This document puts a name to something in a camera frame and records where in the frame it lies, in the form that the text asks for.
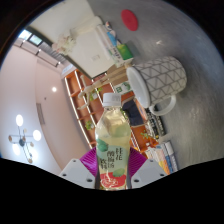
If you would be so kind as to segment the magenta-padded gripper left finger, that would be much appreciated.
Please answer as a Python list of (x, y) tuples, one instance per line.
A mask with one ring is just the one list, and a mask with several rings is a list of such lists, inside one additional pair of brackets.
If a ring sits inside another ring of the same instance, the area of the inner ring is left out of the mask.
[(99, 177), (96, 149), (91, 149), (80, 159), (71, 159), (59, 176), (78, 186), (88, 189), (98, 189)]

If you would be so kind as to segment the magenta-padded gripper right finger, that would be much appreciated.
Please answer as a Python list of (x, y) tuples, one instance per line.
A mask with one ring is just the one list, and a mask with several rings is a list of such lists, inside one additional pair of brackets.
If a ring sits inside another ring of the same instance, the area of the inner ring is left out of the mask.
[(131, 148), (128, 161), (128, 188), (144, 187), (166, 176), (165, 171), (154, 159), (146, 159)]

